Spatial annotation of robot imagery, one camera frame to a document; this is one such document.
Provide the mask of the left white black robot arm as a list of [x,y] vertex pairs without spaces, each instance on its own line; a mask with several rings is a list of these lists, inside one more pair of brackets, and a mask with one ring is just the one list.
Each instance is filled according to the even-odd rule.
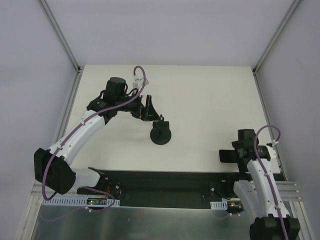
[[98,97],[86,107],[78,123],[49,149],[39,148],[34,153],[35,179],[42,190],[50,188],[55,194],[64,195],[71,188],[88,187],[94,194],[105,191],[106,176],[92,167],[75,169],[71,165],[86,142],[102,129],[118,112],[128,112],[144,122],[160,121],[148,95],[142,103],[141,92],[149,83],[146,78],[136,78],[135,94],[128,92],[126,81],[111,77]]

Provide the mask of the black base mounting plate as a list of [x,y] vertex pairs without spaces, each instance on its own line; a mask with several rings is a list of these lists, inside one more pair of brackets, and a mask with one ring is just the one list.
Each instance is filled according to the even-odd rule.
[[238,180],[251,181],[238,172],[161,172],[104,170],[107,190],[122,207],[210,209],[212,202],[236,198]]

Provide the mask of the black phone stand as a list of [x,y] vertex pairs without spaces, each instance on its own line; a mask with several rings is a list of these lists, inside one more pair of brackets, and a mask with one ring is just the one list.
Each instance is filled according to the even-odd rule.
[[160,120],[152,123],[152,129],[150,131],[150,139],[156,145],[165,145],[172,138],[172,132],[170,130],[170,122],[165,121],[165,118],[160,115]]

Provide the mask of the aluminium frame post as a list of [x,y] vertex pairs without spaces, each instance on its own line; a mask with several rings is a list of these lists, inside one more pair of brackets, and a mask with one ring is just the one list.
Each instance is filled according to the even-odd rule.
[[270,55],[271,51],[273,48],[276,46],[277,41],[280,39],[283,31],[289,24],[290,20],[292,19],[293,15],[301,5],[303,0],[293,0],[291,4],[289,5],[288,9],[286,10],[283,18],[279,22],[276,30],[272,34],[270,40],[268,41],[264,51],[262,52],[260,58],[258,59],[257,63],[255,66],[252,68],[252,73],[254,76],[257,75],[257,73],[260,71],[262,68],[264,62],[267,60],[268,56]]
[[49,6],[48,2],[46,0],[38,0],[38,3],[43,10],[57,40],[59,41],[63,51],[65,52],[69,62],[71,63],[72,67],[74,68],[76,73],[79,73],[81,70],[81,66],[79,65],[78,61],[75,58],[75,55],[73,54],[73,51],[71,50],[60,26],[57,22],[53,11],[51,10],[51,7]]

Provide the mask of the left aluminium frame post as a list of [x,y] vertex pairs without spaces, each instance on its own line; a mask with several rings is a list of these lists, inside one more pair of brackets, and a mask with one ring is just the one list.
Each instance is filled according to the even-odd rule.
[[57,22],[53,11],[51,10],[51,7],[49,6],[48,2],[46,0],[38,0],[38,3],[43,10],[57,40],[59,41],[63,51],[65,52],[69,62],[71,63],[72,67],[74,68],[76,73],[79,73],[81,70],[81,66],[79,65],[78,61],[75,58],[75,55],[73,54],[73,51],[71,50],[60,26]]

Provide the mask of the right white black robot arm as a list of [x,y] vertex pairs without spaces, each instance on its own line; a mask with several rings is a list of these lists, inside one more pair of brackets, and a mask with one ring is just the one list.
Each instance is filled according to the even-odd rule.
[[251,180],[232,180],[225,184],[230,197],[240,199],[252,224],[252,240],[295,240],[301,229],[297,218],[291,217],[277,187],[271,160],[277,158],[274,149],[279,138],[267,145],[259,145],[258,136],[264,130],[238,130],[238,139],[232,142],[239,172],[249,173]]

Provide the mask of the right aluminium frame post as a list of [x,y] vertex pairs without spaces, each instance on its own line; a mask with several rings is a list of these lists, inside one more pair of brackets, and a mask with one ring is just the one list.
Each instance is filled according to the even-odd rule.
[[286,10],[283,18],[279,22],[276,30],[272,34],[270,40],[268,41],[264,51],[262,52],[260,58],[258,59],[257,63],[255,66],[252,68],[252,73],[254,76],[257,75],[257,73],[260,71],[262,68],[264,62],[267,60],[268,56],[270,55],[271,51],[273,48],[276,46],[277,41],[280,39],[283,31],[289,24],[290,20],[292,19],[293,15],[301,5],[303,0],[293,0],[291,4],[289,5],[288,9]]

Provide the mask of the black phone pink case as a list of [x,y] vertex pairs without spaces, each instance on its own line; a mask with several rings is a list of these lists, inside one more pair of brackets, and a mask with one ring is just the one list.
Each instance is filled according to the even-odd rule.
[[220,149],[218,151],[219,162],[222,164],[237,164],[238,153],[236,150]]

